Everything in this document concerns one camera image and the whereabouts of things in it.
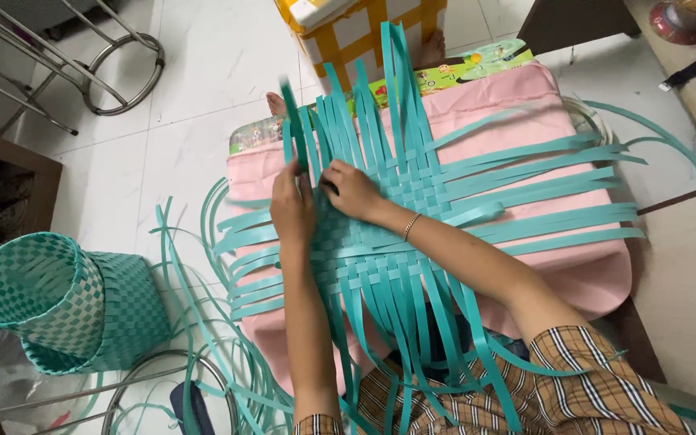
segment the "woven basket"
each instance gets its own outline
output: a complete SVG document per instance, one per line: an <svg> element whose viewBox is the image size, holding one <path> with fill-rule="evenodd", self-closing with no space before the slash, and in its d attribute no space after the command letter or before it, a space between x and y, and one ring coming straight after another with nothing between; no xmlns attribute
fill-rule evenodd
<svg viewBox="0 0 696 435"><path fill-rule="evenodd" d="M104 281L106 311L101 347L78 358L23 340L26 356L48 375L127 370L146 351L167 340L168 317L139 255L87 252Z"/></svg>
<svg viewBox="0 0 696 435"><path fill-rule="evenodd" d="M101 344L101 272L72 239L40 232L0 246L0 328L80 358Z"/></svg>

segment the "metal stool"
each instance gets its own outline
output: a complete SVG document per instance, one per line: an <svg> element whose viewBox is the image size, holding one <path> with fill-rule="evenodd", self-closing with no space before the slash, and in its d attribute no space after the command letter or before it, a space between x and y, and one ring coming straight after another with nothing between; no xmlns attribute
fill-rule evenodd
<svg viewBox="0 0 696 435"><path fill-rule="evenodd" d="M163 49L160 42L154 36L148 35L146 33L136 32L135 30L133 30L133 28L130 27L130 24L126 23L120 17L120 15L118 15L114 10L112 10L112 8L110 8L103 0L96 0L97 4L101 7L101 9L103 9L104 12L106 12L109 16L111 16L112 19L114 19L114 21L118 22L123 28L125 28L125 30L128 31L128 35L122 36L119 39L112 39L109 35L102 32L95 24L92 24L91 21L87 19L87 17L85 17L85 15L80 13L67 0L60 1L63 3L63 5L69 8L83 23L90 27L96 34L101 36L102 39L107 41L109 43L109 46L103 49L101 53L98 54L95 59L93 59L90 65L85 65L81 62L72 60L62 51L58 50L53 44L41 38L31 29L26 28L23 24L19 23L12 16L8 15L5 11L3 11L0 8L0 19L5 20L7 23L13 25L24 34L30 36L36 43L43 46L47 51L49 51L61 60L61 62L53 60L53 58L51 58L50 56L47 56L43 52L37 50L35 47L27 44L23 39L21 39L20 36L18 36L10 28L8 28L7 25L0 23L0 38L2 38L5 41L5 43L14 46L16 49L23 52L25 55L31 57L32 59L46 66L48 69L52 71L51 74L42 82L42 84L40 84L35 90L33 90L33 92L29 86L21 84L10 77L6 77L4 74L0 72L0 77L4 78L6 81L9 81L10 83L13 83L26 97L26 101L23 101L20 98L17 98L15 95L12 95L4 89L0 88L0 93L5 94L5 96L15 100L19 104L22 104L22 107L5 123L5 125L3 125L0 128L0 135L4 134L7 131L7 129L10 128L17 121L17 119L20 117L21 114L23 114L26 108L31 109L34 112L44 116L45 118L49 119L53 124L62 128L66 132L73 135L78 134L77 130L66 127L65 125L53 119L35 101L35 99L47 88L47 85L50 84L50 82L57 76L63 77L64 79L68 80L71 84L77 87L77 89L82 94L82 99L85 105L87 106L87 108L91 110L92 113L107 116L127 112L131 110L133 107L135 107L137 104L141 103L141 101L143 101L144 98L146 98L146 96L149 95L151 90L155 87L158 80L160 79L160 76L162 75L162 69L166 65L166 52ZM108 84L104 83L101 79L99 79L95 73L96 71L98 71L98 68L101 66L104 60L106 60L109 57L109 55L112 54L112 52L114 52L121 46L130 44L134 41L149 48L150 50L155 51L157 53L157 58L155 59L155 71L149 78L149 82L147 82L144 88L141 89L140 93L138 93L135 97L128 101L125 98L123 98L120 94L118 94ZM70 66L71 68L82 74L82 81L72 77L70 74L67 74L63 70L65 66ZM102 109L94 105L91 101L91 83L98 85L99 87L101 87L101 89L111 94L120 103L120 106L111 109Z"/></svg>

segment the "bracelet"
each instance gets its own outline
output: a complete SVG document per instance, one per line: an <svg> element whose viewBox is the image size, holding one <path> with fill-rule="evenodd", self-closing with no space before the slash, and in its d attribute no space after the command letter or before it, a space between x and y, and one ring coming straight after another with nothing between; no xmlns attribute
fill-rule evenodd
<svg viewBox="0 0 696 435"><path fill-rule="evenodd" d="M420 213L416 213L412 219L410 219L410 223L407 224L407 227L404 229L404 235L402 236L402 242L407 242L407 235L410 234L410 228L412 228L412 224L415 223L415 221L420 218Z"/></svg>

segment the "pink cloth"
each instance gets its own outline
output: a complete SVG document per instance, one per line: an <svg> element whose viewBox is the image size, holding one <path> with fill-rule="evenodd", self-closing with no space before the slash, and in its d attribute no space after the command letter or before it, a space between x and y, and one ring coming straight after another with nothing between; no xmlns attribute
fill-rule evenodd
<svg viewBox="0 0 696 435"><path fill-rule="evenodd" d="M431 133L435 138L505 108L527 102L530 102L534 109L543 108L544 110L534 111L533 115L523 118L522 122L505 122L481 128L476 133L441 148L437 152L440 163L451 163L502 149L542 143L573 135L575 131L566 111L562 108L555 79L549 70L536 62L424 97L423 105L429 116ZM381 115L393 150L388 110L384 110ZM273 179L284 166L284 163L281 143L232 155L227 160L230 196L243 200L269 198ZM592 169L592 165L588 163L560 168L514 183L503 189L582 173ZM508 208L499 222L531 218L610 202L609 194L605 190L579 193ZM236 213L246 212L243 209L235 211ZM618 227L619 224L599 225L581 230L524 238L498 244L498 246L523 244L566 234ZM241 257L274 243L277 242L246 246L238 249L237 255ZM588 319L595 319L613 311L630 293L632 280L630 258L622 240L536 252L519 255L517 258L541 271L555 292ZM271 266L261 268L242 278L239 285L277 273L280 271ZM512 338L520 336L517 326L505 308L484 296L477 295L477 298L484 326ZM354 361L360 364L363 374L366 374L372 370L372 363L361 351L348 322L343 320L348 331L351 356ZM260 352L265 356L275 379L284 390L291 394L292 381L288 370L283 310L246 317L243 320L243 326L247 337L259 347ZM365 330L367 331L367 342L372 349L381 357L387 355L390 350L377 336L377 332L372 329L368 319L365 319ZM345 391L345 385L340 356L336 348L334 352L337 382L342 394Z"/></svg>

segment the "checkered pattern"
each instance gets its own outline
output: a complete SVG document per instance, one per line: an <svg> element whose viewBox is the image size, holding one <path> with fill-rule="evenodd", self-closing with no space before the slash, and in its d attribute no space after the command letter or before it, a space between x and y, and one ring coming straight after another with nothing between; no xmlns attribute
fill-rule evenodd
<svg viewBox="0 0 696 435"><path fill-rule="evenodd" d="M313 65L325 91L332 89L324 64L335 67L343 89L356 82L356 60L362 59L370 83L383 78L381 23L402 23L411 58L417 59L422 44L445 24L447 0L354 1L340 15L332 14L313 27L303 28L289 12L292 2L276 0L281 17Z"/></svg>
<svg viewBox="0 0 696 435"><path fill-rule="evenodd" d="M0 247L0 328L89 357L102 339L101 272L76 242L41 232Z"/></svg>
<svg viewBox="0 0 696 435"><path fill-rule="evenodd" d="M127 370L152 347L168 339L170 327L160 296L139 255L87 252L101 270L106 296L101 347L90 358L23 340L26 356L50 375Z"/></svg>

